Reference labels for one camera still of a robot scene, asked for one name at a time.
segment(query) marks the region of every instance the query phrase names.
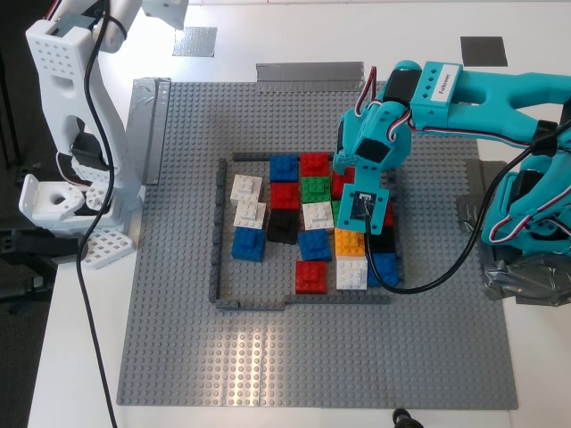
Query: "white table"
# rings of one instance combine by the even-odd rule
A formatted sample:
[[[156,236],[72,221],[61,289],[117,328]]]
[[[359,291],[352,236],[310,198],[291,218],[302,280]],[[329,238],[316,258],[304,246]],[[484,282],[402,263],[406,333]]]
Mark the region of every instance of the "white table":
[[[257,62],[364,61],[380,79],[411,59],[461,62],[460,36],[503,36],[507,69],[568,74],[571,4],[314,4],[194,6],[187,26],[218,27],[214,58],[171,56],[174,31],[137,17],[119,53],[101,55],[103,77],[126,122],[132,80],[255,81]],[[535,110],[559,119],[553,109]],[[483,159],[514,150],[480,143]],[[132,222],[137,238],[140,214]],[[127,323],[135,254],[86,275],[113,399]],[[571,305],[559,309],[504,301],[519,409],[413,411],[426,428],[571,426]],[[391,410],[257,407],[119,407],[133,427],[392,427]],[[106,427],[107,410],[79,285],[72,265],[59,268],[37,375],[30,428]]]

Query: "blue lego brick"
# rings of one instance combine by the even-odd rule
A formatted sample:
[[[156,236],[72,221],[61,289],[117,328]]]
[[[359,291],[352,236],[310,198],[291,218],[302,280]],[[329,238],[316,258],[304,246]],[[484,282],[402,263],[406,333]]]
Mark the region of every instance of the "blue lego brick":
[[[261,262],[266,248],[266,233],[262,229],[237,227],[232,244],[232,257]]]
[[[303,260],[331,261],[333,258],[326,229],[310,230],[298,234],[297,239],[300,243]]]
[[[393,287],[399,283],[399,270],[396,265],[396,254],[393,252],[385,252],[382,254],[373,254],[373,260],[377,271],[383,280]],[[373,268],[368,263],[367,272],[367,287],[378,288],[381,284],[373,275]]]
[[[270,156],[271,183],[297,183],[297,156]]]

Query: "label sticker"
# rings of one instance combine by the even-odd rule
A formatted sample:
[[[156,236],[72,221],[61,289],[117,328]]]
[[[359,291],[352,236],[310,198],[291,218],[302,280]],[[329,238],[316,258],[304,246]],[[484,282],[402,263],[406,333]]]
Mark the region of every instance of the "label sticker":
[[[436,87],[432,94],[431,101],[440,101],[446,103],[450,94],[452,93],[452,88],[454,87],[454,80],[458,75],[458,65],[444,64],[443,69],[440,72],[438,81],[436,81]]]

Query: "green lego brick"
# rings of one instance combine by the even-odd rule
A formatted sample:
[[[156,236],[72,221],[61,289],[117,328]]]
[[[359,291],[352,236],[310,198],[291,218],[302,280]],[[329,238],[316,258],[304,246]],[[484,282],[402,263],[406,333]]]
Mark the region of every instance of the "green lego brick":
[[[303,177],[302,203],[331,201],[329,177]]]
[[[341,201],[331,201],[331,209],[333,210],[333,224],[337,227],[337,218],[339,217],[339,208]]]

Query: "wire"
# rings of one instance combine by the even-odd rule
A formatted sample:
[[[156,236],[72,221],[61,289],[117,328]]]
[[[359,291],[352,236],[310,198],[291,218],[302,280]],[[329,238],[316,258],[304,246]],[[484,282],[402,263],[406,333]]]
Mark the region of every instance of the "wire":
[[[404,122],[406,122],[407,120],[409,120],[410,116],[412,115],[412,110],[411,109],[407,109],[402,116],[400,116],[395,122],[393,122],[393,124],[387,129],[386,131],[386,138],[394,143],[394,141],[396,140],[396,134],[394,133],[394,131],[396,130],[396,128],[398,128],[400,125],[402,125]]]
[[[103,385],[103,392],[105,394],[105,401],[107,403],[107,410],[109,412],[109,417],[111,419],[111,424],[113,428],[117,428],[117,421],[115,419],[115,412],[113,410],[113,404],[111,400],[111,394],[109,393],[109,385],[107,384],[107,377],[105,376],[105,368],[103,366],[103,358],[101,356],[101,350],[99,348],[99,340],[97,339],[97,331],[95,330],[95,320],[93,318],[93,312],[91,310],[91,304],[89,303],[89,296],[87,295],[87,288],[85,284],[85,280],[83,278],[83,272],[81,271],[81,256],[83,254],[83,250],[87,245],[87,241],[89,236],[93,233],[99,220],[103,216],[103,207],[106,207],[112,197],[112,190],[115,184],[115,171],[113,166],[113,157],[111,152],[111,147],[109,146],[109,141],[107,140],[107,135],[105,134],[105,130],[103,129],[103,125],[99,116],[97,115],[97,110],[93,103],[93,99],[91,97],[91,89],[90,89],[90,81],[91,81],[91,72],[95,65],[95,60],[97,59],[97,55],[99,54],[99,50],[101,49],[101,44],[103,43],[103,38],[105,36],[105,31],[109,25],[109,15],[111,10],[111,2],[110,0],[103,0],[103,18],[101,21],[101,30],[99,32],[99,36],[97,36],[97,40],[95,41],[95,46],[93,51],[91,52],[91,56],[89,57],[89,61],[87,62],[86,66],[86,75],[84,79],[84,92],[86,95],[87,105],[89,106],[89,110],[93,115],[93,119],[95,121],[95,125],[97,127],[97,131],[101,136],[101,141],[103,143],[103,148],[105,149],[105,154],[107,156],[107,165],[109,167],[109,185],[107,186],[107,192],[105,194],[105,198],[103,199],[102,208],[97,212],[93,223],[87,229],[86,234],[81,239],[79,243],[78,249],[78,256],[76,258],[76,270],[78,272],[78,280],[79,280],[79,288],[81,288],[81,294],[83,295],[83,301],[86,306],[87,312],[87,320],[89,322],[89,330],[91,331],[91,338],[93,339],[93,345],[95,348],[95,355],[97,357],[97,366],[99,367],[99,375],[101,376],[101,383]]]
[[[550,223],[559,227],[563,232],[571,236],[571,229],[569,229],[569,227],[561,223],[559,220],[556,220],[555,218],[546,218],[545,221],[549,221]]]
[[[458,259],[454,262],[454,264],[443,275],[441,275],[440,277],[436,278],[434,281],[432,281],[428,284],[420,285],[420,286],[414,287],[414,288],[397,288],[397,287],[393,287],[393,286],[387,284],[383,280],[383,278],[379,275],[379,273],[377,271],[377,266],[375,265],[375,260],[372,257],[371,222],[370,222],[370,217],[367,217],[367,219],[365,220],[365,230],[366,230],[366,232],[365,232],[365,250],[367,253],[368,263],[371,266],[371,270],[373,271],[373,275],[375,276],[377,281],[386,290],[388,290],[389,292],[394,292],[395,294],[419,294],[421,292],[427,292],[429,290],[432,290],[433,288],[435,288],[441,284],[444,284],[446,281],[448,281],[456,273],[456,271],[458,271],[458,269],[460,268],[460,266],[462,266],[464,261],[466,261],[466,259],[468,258],[468,255],[470,254],[470,252],[474,248],[474,245],[476,245],[477,240],[478,240],[478,233],[480,231],[480,228],[482,227],[482,224],[484,223],[485,213],[487,211],[488,206],[490,205],[490,202],[492,200],[492,197],[493,197],[493,194],[495,192],[496,187],[498,186],[500,181],[504,178],[504,176],[508,172],[510,172],[517,164],[519,164],[523,159],[525,159],[531,153],[532,153],[532,148],[528,147],[527,149],[522,151],[512,162],[510,162],[508,165],[506,165],[500,171],[500,173],[495,177],[495,179],[492,181],[492,183],[490,184],[490,187],[488,187],[488,190],[486,191],[486,193],[484,195],[484,199],[482,200],[482,205],[480,206],[480,210],[479,210],[478,215],[476,217],[476,223],[474,225],[474,229],[472,230],[472,234],[470,235],[470,238],[468,239],[468,243],[466,244],[466,247],[464,247],[464,250],[459,255]]]
[[[525,227],[525,225],[531,220],[535,215],[539,214],[540,212],[545,211],[550,206],[556,204],[557,202],[561,201],[565,196],[571,193],[571,185],[565,189],[563,192],[558,194],[557,196],[551,198],[549,201],[545,202],[541,207],[537,209],[533,216],[525,216],[519,224],[516,226],[514,230],[512,230],[507,236],[501,239],[495,239],[495,235],[498,233],[498,230],[511,220],[511,216],[505,217],[502,221],[498,222],[490,231],[490,242],[491,243],[506,243],[507,241],[512,240],[516,237],[516,235],[521,232],[521,230]]]
[[[506,174],[508,174],[508,172],[510,172],[514,167],[516,167],[516,165],[518,165],[520,162],[522,162],[527,156],[532,154],[532,152],[534,151],[534,147],[537,146],[538,143],[541,143],[541,142],[546,141],[548,139],[551,139],[553,137],[557,137],[560,134],[562,134],[563,132],[567,131],[569,128],[571,128],[571,119],[568,120],[562,126],[555,129],[555,131],[536,138],[531,144],[527,144],[528,147],[525,150],[523,150],[514,160],[512,160],[510,163],[508,163],[498,173],[498,175],[494,178],[494,180],[492,181],[492,183],[490,184],[490,186],[488,187],[488,190],[486,191],[486,193],[484,195],[484,199],[482,200],[482,205],[480,206],[480,210],[478,211],[478,215],[476,217],[476,223],[474,224],[474,229],[472,230],[472,233],[470,234],[470,238],[468,239],[468,243],[466,244],[466,247],[464,247],[464,250],[459,255],[459,257],[456,259],[454,264],[444,274],[442,274],[441,276],[439,276],[434,281],[431,281],[428,284],[420,285],[420,286],[414,287],[414,288],[397,288],[397,287],[393,287],[393,286],[387,284],[383,280],[383,277],[381,277],[380,274],[378,273],[377,266],[375,265],[375,260],[372,257],[371,219],[370,219],[370,216],[367,216],[365,219],[365,252],[367,253],[368,263],[371,266],[371,270],[373,271],[373,275],[375,276],[376,280],[381,284],[381,286],[383,288],[385,288],[389,292],[393,292],[395,294],[419,294],[421,292],[427,292],[429,290],[432,290],[432,289],[436,288],[437,286],[444,284],[446,281],[448,281],[458,271],[458,269],[462,266],[462,264],[466,261],[466,259],[468,258],[468,255],[470,254],[470,252],[472,251],[472,249],[476,245],[476,242],[478,239],[478,234],[480,232],[480,229],[482,228],[482,224],[484,223],[486,211],[488,209],[488,206],[490,205],[490,202],[492,201],[493,194],[494,194],[496,188],[498,187],[498,185],[500,184],[501,180],[505,177]],[[563,197],[565,197],[569,193],[571,193],[571,186],[569,186],[563,193],[560,193],[558,196],[555,196],[551,200],[544,203],[537,210],[537,212],[541,212],[543,210],[548,209],[551,205],[553,205],[554,203],[557,203],[558,201],[563,199]],[[522,227],[525,226],[524,220],[522,220],[520,222],[520,224],[516,227],[516,229],[520,225],[522,225]]]
[[[108,15],[107,19],[119,28],[119,31],[123,35],[123,41],[127,40],[127,29],[125,29],[125,26],[121,23],[121,21],[119,21],[117,18],[112,17],[111,15]]]
[[[412,118],[409,119],[408,125],[409,125],[410,130],[415,131],[415,132],[436,132],[439,134],[448,134],[448,135],[453,134],[453,135],[459,135],[459,136],[481,136],[481,137],[484,137],[487,139],[494,138],[494,139],[499,140],[505,144],[515,145],[515,146],[520,147],[520,148],[530,146],[530,144],[526,143],[525,141],[514,140],[514,139],[508,138],[506,136],[503,136],[501,134],[495,134],[493,132],[470,131],[467,129],[432,128],[432,127],[426,127],[426,128],[418,129],[418,128],[415,128],[414,123],[412,122]]]
[[[65,174],[63,174],[63,170],[62,170],[62,165],[60,165],[60,154],[59,152],[55,153],[55,165],[57,165],[57,169],[58,171],[60,171],[60,175],[62,176],[62,178],[67,181],[68,183],[70,183],[71,185],[88,185],[87,183],[80,183],[79,181],[75,181],[69,177],[67,177]]]
[[[363,87],[363,90],[360,92],[359,98],[355,103],[355,116],[358,118],[361,116],[360,107],[363,104],[363,101],[365,101],[365,96],[367,95],[368,90],[371,88],[371,85],[373,86],[373,89],[371,90],[371,102],[373,102],[377,96],[377,67],[374,66],[371,67],[371,71],[368,74],[367,83]]]
[[[54,2],[52,3],[52,7],[50,7],[46,13],[45,18],[50,21],[54,15],[55,15],[55,11],[57,11],[57,8],[60,7],[60,4],[62,4],[62,0],[54,0]]]

